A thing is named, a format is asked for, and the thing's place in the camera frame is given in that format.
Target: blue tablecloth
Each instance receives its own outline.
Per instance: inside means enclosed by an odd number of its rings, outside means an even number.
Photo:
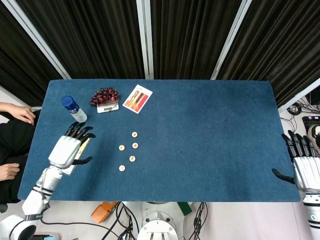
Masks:
[[[139,84],[153,91],[139,114],[123,102]],[[115,87],[120,109],[97,113],[89,99]],[[271,84],[242,80],[53,80],[35,130],[19,198],[25,199],[73,117],[61,106],[73,96],[96,135],[82,158],[93,160],[64,175],[52,200],[172,202],[295,202],[293,175],[282,140]],[[132,132],[138,137],[132,138]],[[132,148],[133,142],[139,147]],[[125,145],[119,151],[119,145]],[[125,165],[124,172],[119,166]]]

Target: round token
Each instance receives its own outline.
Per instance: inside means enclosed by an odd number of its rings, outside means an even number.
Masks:
[[[134,162],[136,160],[136,157],[135,156],[131,156],[131,157],[129,157],[129,160],[130,160],[130,162]]]
[[[124,170],[126,170],[125,165],[120,165],[120,166],[119,166],[119,171],[120,171],[120,172],[123,172]]]
[[[119,146],[119,150],[120,150],[120,151],[125,150],[125,146],[124,146],[124,145],[120,145],[120,146]]]

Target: robotic hand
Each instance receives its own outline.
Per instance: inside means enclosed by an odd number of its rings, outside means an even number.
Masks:
[[[291,139],[282,134],[293,163],[294,178],[272,172],[281,180],[295,184],[305,194],[303,204],[314,240],[320,239],[320,158],[316,156],[314,146],[307,136],[288,131]]]
[[[28,195],[22,210],[24,218],[11,215],[0,222],[0,240],[30,240],[39,220],[43,218],[44,211],[50,208],[49,199],[62,178],[62,170],[70,165],[83,165],[92,160],[92,156],[85,160],[75,160],[80,146],[88,139],[96,136],[87,131],[93,127],[84,127],[85,123],[73,123],[66,133],[60,137],[50,156],[50,166],[46,168],[32,191]]]

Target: human hand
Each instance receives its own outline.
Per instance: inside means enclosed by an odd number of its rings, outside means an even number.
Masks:
[[[13,180],[20,171],[18,163],[9,163],[0,166],[0,182]]]
[[[17,106],[17,105],[11,104],[8,107],[8,113],[10,113],[16,119],[19,119],[25,123],[28,123],[31,125],[35,124],[36,115],[34,115],[30,107]]]

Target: person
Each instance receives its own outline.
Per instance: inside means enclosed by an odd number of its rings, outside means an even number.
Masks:
[[[14,118],[0,123],[0,204],[17,203],[18,191],[27,162],[40,111],[0,102],[0,112]]]

